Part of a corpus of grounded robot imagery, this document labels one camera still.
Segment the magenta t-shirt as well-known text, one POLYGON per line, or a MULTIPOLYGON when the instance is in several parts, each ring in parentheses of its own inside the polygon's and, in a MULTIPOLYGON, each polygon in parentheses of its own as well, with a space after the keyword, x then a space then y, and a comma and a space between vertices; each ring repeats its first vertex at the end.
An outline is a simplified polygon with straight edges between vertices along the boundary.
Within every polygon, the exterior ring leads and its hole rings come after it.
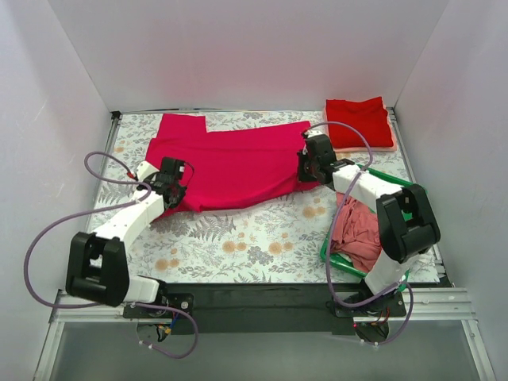
POLYGON ((192 165, 187 192, 175 212, 244 209, 316 182, 298 181, 302 132, 308 121, 254 129, 209 132, 204 117, 165 114, 145 159, 160 167, 165 157, 192 165))

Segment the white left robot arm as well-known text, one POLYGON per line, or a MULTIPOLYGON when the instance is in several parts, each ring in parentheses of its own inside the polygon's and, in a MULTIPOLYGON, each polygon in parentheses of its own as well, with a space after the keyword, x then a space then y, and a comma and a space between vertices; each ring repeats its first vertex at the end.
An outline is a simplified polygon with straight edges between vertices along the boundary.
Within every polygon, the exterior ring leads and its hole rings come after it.
POLYGON ((126 206, 91 233, 76 233, 71 240, 65 291, 72 296, 107 306, 141 302, 151 317, 169 307, 160 282, 129 274, 127 251, 153 221, 179 206, 187 185, 181 183, 191 164, 164 157, 159 167, 143 161, 130 174, 135 190, 126 206))

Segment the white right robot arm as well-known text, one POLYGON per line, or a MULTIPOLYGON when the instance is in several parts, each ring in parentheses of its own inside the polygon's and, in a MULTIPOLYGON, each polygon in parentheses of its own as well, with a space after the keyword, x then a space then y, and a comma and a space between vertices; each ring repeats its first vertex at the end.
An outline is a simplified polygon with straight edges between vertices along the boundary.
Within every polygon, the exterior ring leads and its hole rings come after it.
POLYGON ((360 307, 368 315, 380 314, 388 305, 387 294, 406 283, 406 272, 416 257, 428 252, 441 238, 426 190, 416 183, 402 187, 371 174, 370 147, 368 162, 359 166, 351 160, 338 160, 326 134, 309 129, 302 137, 304 148, 298 152, 298 180, 316 181, 344 195, 333 216, 325 249, 325 275, 332 299, 344 308, 360 307), (330 270, 333 230, 349 198, 376 214, 381 244, 377 261, 364 277, 368 290, 354 303, 347 303, 337 295, 330 270))

